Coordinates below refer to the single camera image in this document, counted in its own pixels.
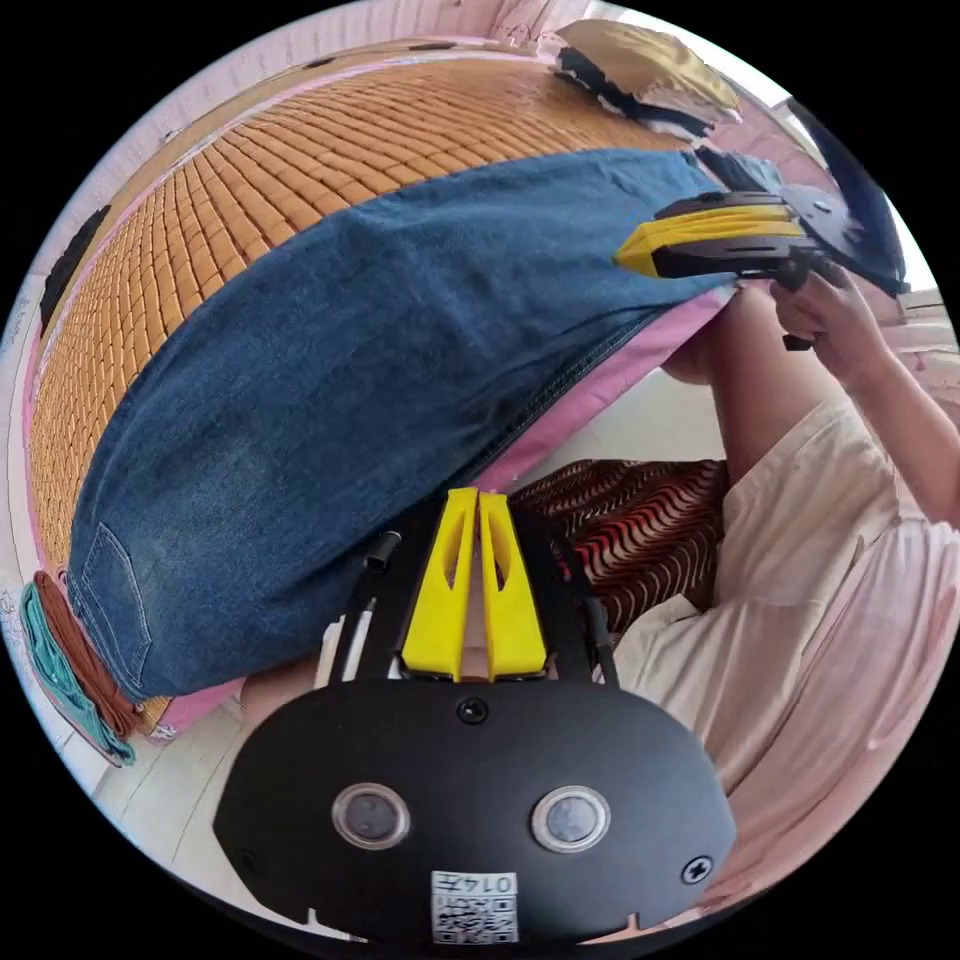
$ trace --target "sticker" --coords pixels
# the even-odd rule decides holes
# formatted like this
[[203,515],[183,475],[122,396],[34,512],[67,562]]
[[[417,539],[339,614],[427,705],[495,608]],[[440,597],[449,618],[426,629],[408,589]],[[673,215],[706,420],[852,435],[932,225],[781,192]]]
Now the sticker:
[[516,943],[515,873],[430,874],[434,943]]

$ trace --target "red striped fabric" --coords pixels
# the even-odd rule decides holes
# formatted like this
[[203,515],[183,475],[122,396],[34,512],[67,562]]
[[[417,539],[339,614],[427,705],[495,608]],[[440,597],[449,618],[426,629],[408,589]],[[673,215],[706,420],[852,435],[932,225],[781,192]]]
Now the red striped fabric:
[[578,460],[511,497],[573,544],[616,639],[677,594],[710,606],[723,539],[726,463]]

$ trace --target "jeans back pocket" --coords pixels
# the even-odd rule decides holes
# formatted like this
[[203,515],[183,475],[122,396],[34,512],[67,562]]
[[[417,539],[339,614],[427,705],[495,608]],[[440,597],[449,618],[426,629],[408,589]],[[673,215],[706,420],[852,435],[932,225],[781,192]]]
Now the jeans back pocket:
[[142,699],[143,667],[152,645],[143,597],[130,556],[103,523],[79,582],[72,581],[70,588],[74,610],[117,685],[130,699]]

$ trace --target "hand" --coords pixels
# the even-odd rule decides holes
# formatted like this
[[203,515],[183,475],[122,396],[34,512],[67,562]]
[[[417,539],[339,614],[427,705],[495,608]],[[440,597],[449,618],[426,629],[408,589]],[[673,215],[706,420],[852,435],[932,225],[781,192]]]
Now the hand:
[[813,342],[820,362],[850,393],[885,375],[894,355],[880,326],[849,274],[827,263],[824,279],[809,270],[796,292],[770,285],[780,325],[787,333]]

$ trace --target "bamboo mat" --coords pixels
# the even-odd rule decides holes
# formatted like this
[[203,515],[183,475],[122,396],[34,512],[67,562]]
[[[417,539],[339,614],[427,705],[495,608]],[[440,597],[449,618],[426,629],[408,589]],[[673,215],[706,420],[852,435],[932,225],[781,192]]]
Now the bamboo mat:
[[473,167],[682,146],[605,112],[522,58],[384,67],[294,95],[229,129],[114,221],[65,308],[30,438],[48,562],[68,559],[90,459],[137,374],[199,304],[271,248],[328,214]]

